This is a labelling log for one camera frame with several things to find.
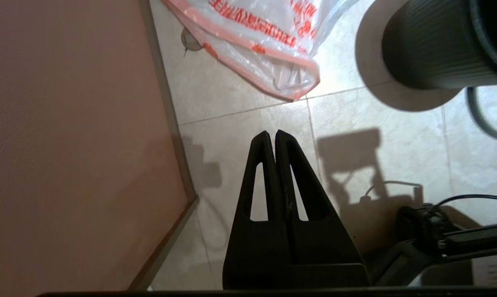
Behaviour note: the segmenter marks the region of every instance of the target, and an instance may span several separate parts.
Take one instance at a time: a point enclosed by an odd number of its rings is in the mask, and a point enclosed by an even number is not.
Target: black cable
[[[415,188],[423,188],[421,184],[414,184],[412,182],[405,182],[405,181],[394,181],[394,180],[387,180],[383,181],[383,184],[403,184],[405,186],[414,186]],[[366,191],[363,197],[368,196],[368,194],[375,188],[376,185],[370,186],[370,188]]]
[[[489,122],[485,120],[483,113],[481,113],[474,87],[467,88],[467,104],[476,124],[490,137],[497,139],[497,129],[489,124]]]
[[[495,195],[486,195],[486,194],[458,195],[458,196],[450,197],[450,198],[447,198],[447,199],[445,199],[443,201],[440,201],[439,203],[437,203],[436,205],[434,205],[433,208],[437,209],[441,205],[443,205],[445,203],[449,203],[450,201],[455,201],[455,200],[458,200],[458,199],[465,199],[465,198],[485,198],[485,199],[495,199],[495,200],[497,200],[497,196],[495,196]]]

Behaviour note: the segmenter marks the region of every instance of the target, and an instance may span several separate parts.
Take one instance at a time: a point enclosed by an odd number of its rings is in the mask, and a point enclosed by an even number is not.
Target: plastic bag
[[[163,0],[215,58],[264,92],[297,100],[320,83],[313,60],[357,0]]]

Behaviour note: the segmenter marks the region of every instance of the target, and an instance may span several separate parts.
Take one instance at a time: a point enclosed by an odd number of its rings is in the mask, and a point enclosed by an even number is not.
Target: orange stripe on bag
[[[265,53],[265,47],[263,47],[263,45],[254,45],[252,50],[257,53]]]
[[[219,59],[219,56],[217,56],[217,53],[215,49],[210,45],[210,43],[206,42],[203,47],[209,52],[214,58]]]

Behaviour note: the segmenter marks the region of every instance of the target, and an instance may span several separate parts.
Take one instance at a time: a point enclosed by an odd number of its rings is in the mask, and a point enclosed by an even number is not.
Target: tile floor
[[[473,123],[465,90],[417,91],[393,81],[382,31],[406,0],[359,0],[316,56],[322,82],[295,103],[262,94],[205,51],[187,52],[182,25],[150,0],[173,104],[201,197],[154,290],[222,289],[221,273],[252,137],[294,135],[361,251],[386,243],[401,205],[462,193],[497,194],[497,141]],[[497,126],[497,87],[479,88]],[[399,181],[412,186],[385,184]],[[374,185],[367,197],[365,192]],[[254,197],[264,195],[258,175]],[[264,204],[256,199],[256,216]],[[454,201],[479,224],[497,223],[497,201]]]

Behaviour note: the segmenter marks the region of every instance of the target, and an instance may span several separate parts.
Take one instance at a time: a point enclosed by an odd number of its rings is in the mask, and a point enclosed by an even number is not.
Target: pink wall
[[[0,0],[0,296],[124,290],[187,203],[137,0]]]

